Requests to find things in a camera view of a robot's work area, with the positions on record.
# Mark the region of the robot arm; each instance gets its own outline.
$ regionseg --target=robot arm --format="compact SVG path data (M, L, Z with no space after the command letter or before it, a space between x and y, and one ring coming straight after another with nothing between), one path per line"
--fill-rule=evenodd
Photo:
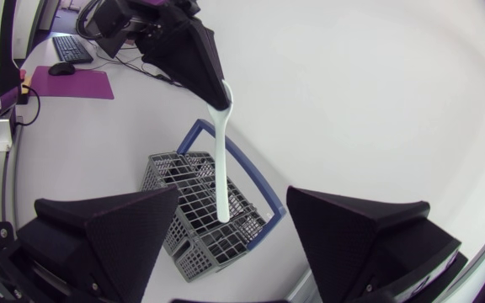
M134 40L145 63L224 110L230 101L222 84L214 32L195 17L199 11L195 0L93 0L78 16L77 32L96 40L112 57L126 40Z

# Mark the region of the gray plastic basket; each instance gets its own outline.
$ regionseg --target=gray plastic basket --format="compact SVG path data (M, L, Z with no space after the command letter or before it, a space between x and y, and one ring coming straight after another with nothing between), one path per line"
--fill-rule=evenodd
M241 191L227 179L230 221L216 218L215 161L207 152L188 152L195 138L213 126L197 120L177 152L149 156L142 190L175 184L179 206L164 240L164 248L190 282L218 272L258 245L285 215L280 200L258 169L226 138L227 150L254 181L274 216L266 222Z

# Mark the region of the office desk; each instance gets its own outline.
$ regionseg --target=office desk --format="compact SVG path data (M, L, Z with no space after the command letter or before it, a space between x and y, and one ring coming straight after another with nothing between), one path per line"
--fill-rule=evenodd
M297 11L283 4L284 13ZM208 25L222 37L216 40L235 94L228 135L282 199L288 184L390 202L425 199L430 219L462 241L469 258L476 255L485 242L485 11L445 18L419 10L406 21L404 14L385 18L381 10L365 7L344 12L333 26L286 29L274 23L279 28L271 39L237 32L239 19L260 28L270 24L269 16L246 9L246 3L230 4L244 5L232 23L215 24L221 5L205 4L202 19L211 20ZM397 23L382 21L388 19ZM447 27L448 19L455 26ZM312 42L304 39L325 34L334 39L320 40L318 48L300 47ZM310 56L333 60L337 72L300 60ZM253 64L240 66L249 57ZM46 41L24 68L32 73L35 66L56 61ZM172 151L195 119L208 115L204 103L187 91L122 66L100 70L108 73L115 100L43 98L39 119L24 130L20 225L35 216L33 201L40 197L84 199L137 190L147 156ZM273 71L285 78L278 80ZM312 72L323 77L315 80ZM34 102L19 109L26 121L36 111ZM146 297L273 299L285 295L305 267L287 217L249 255L191 284L162 251Z
M95 60L78 68L105 63L94 55L90 44L83 44ZM138 56L132 50L121 53L123 60ZM47 40L33 50L24 69L32 74L36 66L56 62L52 41ZM152 66L146 69L154 71ZM99 70L107 72L114 100L42 97L39 118L23 132L17 168L19 226L35 218L33 203L38 198L87 199L139 190L147 157L174 151L196 119L209 118L205 103L185 89L120 65L109 64ZM35 111L35 98L18 108L25 121L32 119ZM246 144L236 129L228 128L227 135L285 200L287 182ZM236 177L229 171L228 175ZM168 302L172 298L278 299L289 292L306 266L293 224L286 217L247 256L220 273L191 284L184 281L162 249L144 302Z

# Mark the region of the keyboard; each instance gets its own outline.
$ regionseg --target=keyboard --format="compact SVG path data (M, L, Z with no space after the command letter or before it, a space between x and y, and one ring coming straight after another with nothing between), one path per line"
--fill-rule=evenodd
M91 55L89 55L85 47L83 47L82 43L76 37L71 35L57 36L53 38L53 41L59 60L72 64L91 63L93 61Z

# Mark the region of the computer mouse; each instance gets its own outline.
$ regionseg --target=computer mouse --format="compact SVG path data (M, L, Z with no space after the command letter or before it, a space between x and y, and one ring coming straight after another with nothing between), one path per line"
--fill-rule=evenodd
M60 62L54 64L48 70L48 73L52 76L66 76L66 75L73 75L76 71L74 65L68 62Z

